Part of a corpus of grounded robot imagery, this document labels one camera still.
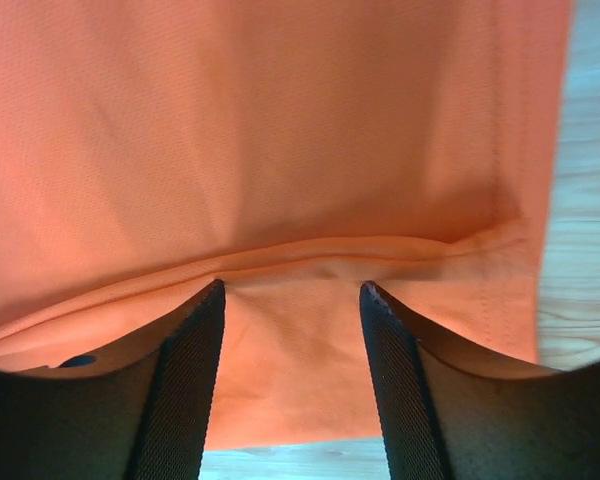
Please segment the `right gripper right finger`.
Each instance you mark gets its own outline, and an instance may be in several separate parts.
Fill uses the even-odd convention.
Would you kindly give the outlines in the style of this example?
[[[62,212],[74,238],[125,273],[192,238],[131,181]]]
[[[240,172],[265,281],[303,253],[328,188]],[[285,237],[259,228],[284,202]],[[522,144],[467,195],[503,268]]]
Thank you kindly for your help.
[[[370,282],[359,311],[392,478],[600,479],[600,361],[510,357]]]

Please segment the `orange t shirt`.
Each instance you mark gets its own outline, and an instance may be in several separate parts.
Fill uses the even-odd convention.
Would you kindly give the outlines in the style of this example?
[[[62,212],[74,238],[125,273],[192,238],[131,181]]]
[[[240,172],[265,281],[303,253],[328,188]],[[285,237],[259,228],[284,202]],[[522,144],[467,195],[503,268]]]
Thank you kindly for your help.
[[[375,436],[362,283],[535,361],[568,1],[0,1],[0,369],[227,287],[212,449]]]

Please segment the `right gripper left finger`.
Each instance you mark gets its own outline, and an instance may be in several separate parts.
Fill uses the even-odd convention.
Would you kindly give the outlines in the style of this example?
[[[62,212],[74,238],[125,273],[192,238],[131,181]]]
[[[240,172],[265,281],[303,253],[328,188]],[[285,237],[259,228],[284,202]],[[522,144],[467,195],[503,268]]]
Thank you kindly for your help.
[[[0,370],[0,479],[195,479],[225,326],[214,281],[56,368]]]

